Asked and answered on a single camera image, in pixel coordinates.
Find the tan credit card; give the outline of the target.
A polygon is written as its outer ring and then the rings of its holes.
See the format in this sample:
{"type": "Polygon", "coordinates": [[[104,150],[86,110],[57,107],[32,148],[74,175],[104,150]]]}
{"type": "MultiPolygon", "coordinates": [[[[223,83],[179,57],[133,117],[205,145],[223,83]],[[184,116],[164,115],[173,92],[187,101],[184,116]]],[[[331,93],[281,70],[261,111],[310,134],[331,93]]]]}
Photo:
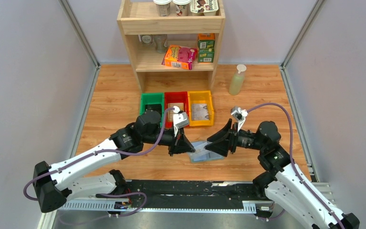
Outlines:
{"type": "Polygon", "coordinates": [[[205,149],[205,145],[198,145],[194,149],[195,149],[195,152],[193,153],[194,157],[203,156],[209,153],[209,151],[205,149]]]}

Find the grey-green card holder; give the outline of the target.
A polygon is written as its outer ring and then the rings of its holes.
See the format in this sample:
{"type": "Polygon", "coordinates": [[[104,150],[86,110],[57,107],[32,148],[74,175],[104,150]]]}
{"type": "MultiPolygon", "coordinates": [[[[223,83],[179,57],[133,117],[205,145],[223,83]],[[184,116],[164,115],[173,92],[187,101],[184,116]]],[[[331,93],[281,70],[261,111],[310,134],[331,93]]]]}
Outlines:
{"type": "Polygon", "coordinates": [[[206,150],[205,146],[209,144],[208,141],[197,141],[192,142],[192,145],[195,149],[194,153],[187,153],[187,155],[190,158],[191,163],[200,163],[200,162],[206,162],[206,161],[214,161],[214,160],[222,160],[224,159],[223,156],[206,150]]]}

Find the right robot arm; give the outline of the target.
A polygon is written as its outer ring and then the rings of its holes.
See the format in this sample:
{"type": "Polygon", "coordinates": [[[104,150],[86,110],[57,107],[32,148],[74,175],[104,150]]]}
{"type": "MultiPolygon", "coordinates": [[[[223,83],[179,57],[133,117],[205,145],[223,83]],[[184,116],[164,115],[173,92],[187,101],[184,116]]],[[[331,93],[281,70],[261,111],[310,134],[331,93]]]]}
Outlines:
{"type": "Polygon", "coordinates": [[[259,151],[257,159],[265,172],[253,179],[257,199],[269,199],[280,205],[306,229],[357,229],[360,221],[353,213],[344,213],[306,178],[290,155],[279,144],[281,135],[274,122],[261,122],[257,131],[238,130],[230,119],[210,136],[205,149],[221,156],[237,147],[259,151]]]}

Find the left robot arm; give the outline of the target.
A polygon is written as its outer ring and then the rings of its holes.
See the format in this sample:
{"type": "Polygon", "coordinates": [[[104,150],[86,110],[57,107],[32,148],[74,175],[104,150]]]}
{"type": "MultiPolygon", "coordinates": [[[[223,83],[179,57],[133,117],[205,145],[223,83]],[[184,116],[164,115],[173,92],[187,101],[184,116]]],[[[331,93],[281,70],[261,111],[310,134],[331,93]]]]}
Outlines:
{"type": "Polygon", "coordinates": [[[51,165],[45,161],[36,164],[33,179],[29,182],[36,196],[28,195],[28,185],[23,194],[37,201],[42,213],[52,212],[69,200],[88,195],[124,197],[127,186],[118,170],[97,177],[85,175],[129,156],[145,155],[156,146],[166,146],[171,156],[193,153],[194,146],[184,134],[184,127],[188,125],[187,113],[177,106],[167,108],[163,114],[147,110],[135,122],[80,155],[51,165]]]}

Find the white card in yellow bin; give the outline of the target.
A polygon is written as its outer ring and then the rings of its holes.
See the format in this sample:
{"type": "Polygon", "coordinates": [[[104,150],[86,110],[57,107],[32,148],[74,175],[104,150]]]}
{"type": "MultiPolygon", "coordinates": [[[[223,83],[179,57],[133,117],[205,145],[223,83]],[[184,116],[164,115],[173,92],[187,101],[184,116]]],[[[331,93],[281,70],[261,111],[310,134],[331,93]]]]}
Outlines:
{"type": "Polygon", "coordinates": [[[199,104],[192,104],[191,109],[193,112],[200,112],[200,111],[207,111],[208,107],[207,104],[199,103],[199,104]]]}

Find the black cards in green bin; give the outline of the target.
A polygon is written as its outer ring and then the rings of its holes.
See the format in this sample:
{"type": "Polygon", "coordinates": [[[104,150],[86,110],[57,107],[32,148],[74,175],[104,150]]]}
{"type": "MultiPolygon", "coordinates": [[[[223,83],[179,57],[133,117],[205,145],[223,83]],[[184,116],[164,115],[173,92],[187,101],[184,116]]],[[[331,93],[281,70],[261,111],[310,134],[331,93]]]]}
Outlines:
{"type": "Polygon", "coordinates": [[[163,107],[161,104],[146,104],[144,110],[153,110],[161,114],[163,112],[163,107]]]}

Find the red plastic bin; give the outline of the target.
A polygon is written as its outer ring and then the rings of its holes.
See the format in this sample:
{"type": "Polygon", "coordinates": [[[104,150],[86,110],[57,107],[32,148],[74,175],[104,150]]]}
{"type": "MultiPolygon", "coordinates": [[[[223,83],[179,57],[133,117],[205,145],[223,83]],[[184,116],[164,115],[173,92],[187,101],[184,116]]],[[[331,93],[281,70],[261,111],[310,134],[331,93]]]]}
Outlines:
{"type": "MultiPolygon", "coordinates": [[[[189,102],[188,102],[188,93],[186,91],[183,92],[165,92],[164,93],[164,104],[165,108],[167,108],[168,103],[184,103],[184,112],[189,116],[189,102]]],[[[166,118],[165,123],[166,128],[172,128],[173,122],[168,122],[166,118]]]]}

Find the yellow plastic bin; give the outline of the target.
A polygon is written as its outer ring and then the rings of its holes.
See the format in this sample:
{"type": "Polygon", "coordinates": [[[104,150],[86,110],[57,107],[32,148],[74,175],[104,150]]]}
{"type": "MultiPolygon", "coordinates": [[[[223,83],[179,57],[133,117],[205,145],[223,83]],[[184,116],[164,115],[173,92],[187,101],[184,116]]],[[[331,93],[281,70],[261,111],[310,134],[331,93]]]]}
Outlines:
{"type": "Polygon", "coordinates": [[[214,106],[211,91],[188,91],[191,127],[213,126],[214,106]]]}

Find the green plastic bin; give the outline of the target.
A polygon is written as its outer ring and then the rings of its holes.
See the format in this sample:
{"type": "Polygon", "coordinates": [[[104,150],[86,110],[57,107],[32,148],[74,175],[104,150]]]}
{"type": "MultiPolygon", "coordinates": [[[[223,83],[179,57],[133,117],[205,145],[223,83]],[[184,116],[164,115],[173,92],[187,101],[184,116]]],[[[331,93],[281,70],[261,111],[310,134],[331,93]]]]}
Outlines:
{"type": "Polygon", "coordinates": [[[162,105],[163,112],[160,114],[161,115],[160,127],[161,127],[163,125],[163,114],[164,114],[164,111],[165,111],[165,108],[164,108],[164,93],[142,93],[141,94],[140,114],[139,114],[139,116],[144,114],[144,112],[145,112],[144,107],[145,107],[146,104],[161,104],[162,105]]]}

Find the orange pink snack box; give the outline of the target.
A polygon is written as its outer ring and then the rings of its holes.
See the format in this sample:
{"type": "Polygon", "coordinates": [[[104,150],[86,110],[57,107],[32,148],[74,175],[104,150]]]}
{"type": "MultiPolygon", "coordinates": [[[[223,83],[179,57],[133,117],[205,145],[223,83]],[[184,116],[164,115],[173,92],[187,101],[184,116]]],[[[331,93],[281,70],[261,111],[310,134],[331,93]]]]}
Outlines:
{"type": "Polygon", "coordinates": [[[170,45],[165,53],[162,65],[183,70],[192,70],[197,53],[196,48],[170,45]]]}

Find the clear glass on shelf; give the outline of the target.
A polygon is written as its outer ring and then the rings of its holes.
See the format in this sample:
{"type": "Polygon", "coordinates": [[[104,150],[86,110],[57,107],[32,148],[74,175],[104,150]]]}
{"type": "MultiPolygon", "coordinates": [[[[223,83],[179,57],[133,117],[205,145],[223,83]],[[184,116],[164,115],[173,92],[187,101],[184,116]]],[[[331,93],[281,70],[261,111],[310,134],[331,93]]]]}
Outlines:
{"type": "Polygon", "coordinates": [[[166,53],[168,50],[168,43],[167,43],[167,34],[155,34],[153,36],[153,40],[155,43],[155,50],[158,53],[166,53]]]}

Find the glass jar on shelf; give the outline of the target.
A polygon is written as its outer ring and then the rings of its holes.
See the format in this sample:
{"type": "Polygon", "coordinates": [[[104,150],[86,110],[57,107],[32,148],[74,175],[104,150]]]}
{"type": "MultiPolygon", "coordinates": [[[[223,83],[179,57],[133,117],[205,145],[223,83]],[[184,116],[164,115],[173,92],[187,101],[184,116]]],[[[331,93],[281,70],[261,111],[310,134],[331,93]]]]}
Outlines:
{"type": "Polygon", "coordinates": [[[153,44],[153,36],[151,34],[141,34],[140,41],[143,46],[150,47],[153,44]]]}

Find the chocolate pudding pack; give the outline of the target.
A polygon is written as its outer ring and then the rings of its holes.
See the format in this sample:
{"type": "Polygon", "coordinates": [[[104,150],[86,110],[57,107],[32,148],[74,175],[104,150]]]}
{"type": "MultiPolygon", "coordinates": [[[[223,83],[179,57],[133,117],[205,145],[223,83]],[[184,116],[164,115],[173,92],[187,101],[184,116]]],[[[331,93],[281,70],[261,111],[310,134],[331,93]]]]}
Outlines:
{"type": "Polygon", "coordinates": [[[192,0],[190,2],[190,11],[194,16],[216,16],[218,10],[217,0],[192,0]]]}

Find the middle yogurt cup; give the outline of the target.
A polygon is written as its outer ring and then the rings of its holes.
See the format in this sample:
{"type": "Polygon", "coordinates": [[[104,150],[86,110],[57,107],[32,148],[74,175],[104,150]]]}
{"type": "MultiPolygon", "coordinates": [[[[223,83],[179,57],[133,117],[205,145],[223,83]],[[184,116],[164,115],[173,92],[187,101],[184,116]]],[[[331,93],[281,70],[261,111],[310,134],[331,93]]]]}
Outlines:
{"type": "Polygon", "coordinates": [[[177,16],[188,16],[191,0],[172,0],[175,4],[177,16]]]}

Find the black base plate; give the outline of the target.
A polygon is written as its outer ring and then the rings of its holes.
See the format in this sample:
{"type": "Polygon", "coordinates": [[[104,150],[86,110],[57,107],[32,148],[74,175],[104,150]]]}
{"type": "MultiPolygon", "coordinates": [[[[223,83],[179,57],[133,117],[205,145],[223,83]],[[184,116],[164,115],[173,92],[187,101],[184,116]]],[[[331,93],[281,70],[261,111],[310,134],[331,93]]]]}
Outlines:
{"type": "Polygon", "coordinates": [[[243,201],[272,203],[252,182],[131,180],[121,190],[145,193],[145,208],[240,209],[243,201]]]}

